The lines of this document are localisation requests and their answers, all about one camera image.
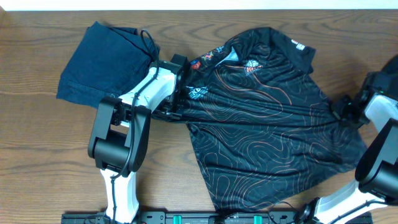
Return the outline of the black jersey with orange lines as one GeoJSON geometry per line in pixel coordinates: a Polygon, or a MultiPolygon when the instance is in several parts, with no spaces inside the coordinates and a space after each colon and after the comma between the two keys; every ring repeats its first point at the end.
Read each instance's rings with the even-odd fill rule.
{"type": "Polygon", "coordinates": [[[191,62],[182,120],[217,212],[251,212],[353,170],[366,150],[311,79],[315,49],[270,27],[191,62]]]}

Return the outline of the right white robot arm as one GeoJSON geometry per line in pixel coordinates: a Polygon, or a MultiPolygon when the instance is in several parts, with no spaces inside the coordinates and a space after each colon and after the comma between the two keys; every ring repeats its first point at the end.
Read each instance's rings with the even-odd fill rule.
{"type": "Polygon", "coordinates": [[[333,111],[357,128],[373,123],[378,135],[360,158],[355,179],[306,204],[295,223],[370,223],[367,212],[397,205],[397,72],[367,74],[356,96],[342,98],[333,111]]]}

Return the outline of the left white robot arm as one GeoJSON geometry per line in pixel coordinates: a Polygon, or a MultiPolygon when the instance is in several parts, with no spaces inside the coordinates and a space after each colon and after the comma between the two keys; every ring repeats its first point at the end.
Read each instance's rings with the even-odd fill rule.
{"type": "Polygon", "coordinates": [[[139,211],[136,172],[147,153],[151,117],[181,118],[182,78],[189,68],[183,55],[175,54],[169,62],[158,60],[131,91],[100,101],[88,155],[104,178],[108,206],[102,214],[88,215],[89,222],[134,222],[139,211]]]}

